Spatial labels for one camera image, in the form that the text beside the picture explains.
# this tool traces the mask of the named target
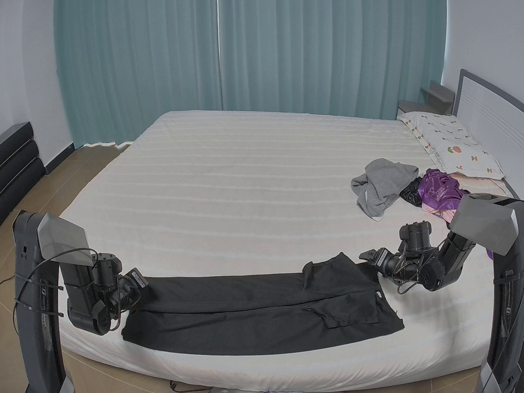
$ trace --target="tile floor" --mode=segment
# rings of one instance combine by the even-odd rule
[[[36,184],[0,226],[0,280],[9,278],[14,272],[14,241],[11,225],[18,211],[23,209],[60,215],[82,188],[125,148],[116,146],[80,148]],[[23,393],[27,384],[18,338],[11,323],[13,298],[14,282],[5,282],[0,287],[0,391],[3,393]],[[168,380],[101,364],[68,350],[63,351],[63,356],[65,366],[75,383],[76,393],[168,393],[172,391]],[[478,368],[472,368],[431,380],[362,391],[367,393],[471,393],[475,388],[477,378]],[[197,387],[181,383],[177,385],[177,390],[193,388]]]

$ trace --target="purple satin cloth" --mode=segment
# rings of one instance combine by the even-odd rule
[[[438,169],[428,169],[418,189],[424,204],[436,210],[456,210],[467,193],[459,182]]]

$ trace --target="teal curtain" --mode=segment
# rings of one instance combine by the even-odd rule
[[[223,108],[396,117],[440,83],[446,0],[219,0]]]
[[[221,109],[216,0],[55,0],[76,147],[132,141],[161,114]]]

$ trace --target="white wall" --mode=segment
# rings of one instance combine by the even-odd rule
[[[448,0],[442,84],[462,68],[524,102],[524,0]]]
[[[54,0],[0,0],[0,133],[31,121],[44,165],[72,142],[56,75]]]

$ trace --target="fitted sheet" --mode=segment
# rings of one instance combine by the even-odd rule
[[[308,114],[168,112],[112,161],[62,217],[85,228],[90,247],[143,275],[300,272],[344,252],[394,251],[399,228],[427,220],[433,246],[445,222],[402,199],[380,222],[356,205],[350,180],[385,157],[435,168],[399,121]],[[492,193],[501,184],[464,180]],[[207,356],[149,350],[60,320],[62,345],[82,356],[185,383],[253,391],[340,391],[427,379],[477,366],[487,352],[492,262],[475,247],[462,276],[438,292],[399,296],[380,278],[405,329],[323,350]],[[60,292],[59,308],[67,295]]]

